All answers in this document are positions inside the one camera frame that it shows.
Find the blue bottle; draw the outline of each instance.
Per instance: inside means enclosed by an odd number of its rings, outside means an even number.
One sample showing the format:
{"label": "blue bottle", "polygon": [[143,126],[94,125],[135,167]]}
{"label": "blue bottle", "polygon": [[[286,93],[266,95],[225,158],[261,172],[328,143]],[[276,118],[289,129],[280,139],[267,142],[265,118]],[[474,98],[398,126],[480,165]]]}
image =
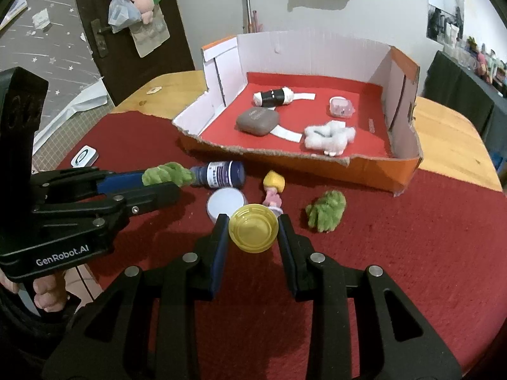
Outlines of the blue bottle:
{"label": "blue bottle", "polygon": [[245,184],[245,167],[240,161],[213,161],[206,166],[195,166],[190,169],[195,175],[195,186],[209,188],[234,187],[242,188]]}

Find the bottle label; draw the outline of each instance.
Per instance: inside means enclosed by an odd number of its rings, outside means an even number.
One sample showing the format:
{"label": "bottle label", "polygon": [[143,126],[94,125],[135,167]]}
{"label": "bottle label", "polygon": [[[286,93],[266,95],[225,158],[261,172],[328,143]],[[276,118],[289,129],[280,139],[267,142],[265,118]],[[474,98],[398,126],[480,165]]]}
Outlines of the bottle label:
{"label": "bottle label", "polygon": [[230,166],[230,161],[215,161],[209,163],[207,170],[208,187],[232,187]]}

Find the small white device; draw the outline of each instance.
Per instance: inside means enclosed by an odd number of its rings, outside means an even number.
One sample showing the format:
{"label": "small white device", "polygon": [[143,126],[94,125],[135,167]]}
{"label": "small white device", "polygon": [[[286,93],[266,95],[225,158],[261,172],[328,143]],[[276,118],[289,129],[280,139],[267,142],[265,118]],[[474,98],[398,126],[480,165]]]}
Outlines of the small white device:
{"label": "small white device", "polygon": [[70,164],[74,168],[90,167],[97,161],[97,159],[97,150],[91,148],[90,146],[84,146],[81,150],[79,150],[78,154],[73,157]]}

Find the dark brown door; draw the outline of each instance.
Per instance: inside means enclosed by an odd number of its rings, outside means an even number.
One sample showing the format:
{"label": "dark brown door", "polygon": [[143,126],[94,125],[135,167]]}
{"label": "dark brown door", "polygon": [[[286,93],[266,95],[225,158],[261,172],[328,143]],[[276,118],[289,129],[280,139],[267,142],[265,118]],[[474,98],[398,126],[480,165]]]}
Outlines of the dark brown door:
{"label": "dark brown door", "polygon": [[116,105],[151,79],[166,73],[194,70],[183,23],[176,0],[161,0],[160,8],[171,37],[147,56],[140,58],[128,29],[116,34],[105,33],[108,55],[101,58],[93,36],[91,22],[100,19],[107,26],[111,0],[76,0],[93,59],[104,76]]}

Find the human hand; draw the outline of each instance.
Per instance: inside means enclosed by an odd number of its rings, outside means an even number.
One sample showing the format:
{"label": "human hand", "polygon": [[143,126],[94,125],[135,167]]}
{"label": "human hand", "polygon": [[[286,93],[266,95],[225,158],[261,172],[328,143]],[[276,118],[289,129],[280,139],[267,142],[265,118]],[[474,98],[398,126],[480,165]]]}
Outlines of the human hand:
{"label": "human hand", "polygon": [[[10,281],[0,270],[0,284],[11,293],[19,292],[19,285]],[[47,275],[34,281],[34,303],[45,312],[53,313],[63,310],[67,303],[67,291],[65,290],[65,278],[59,271],[53,275]]]}

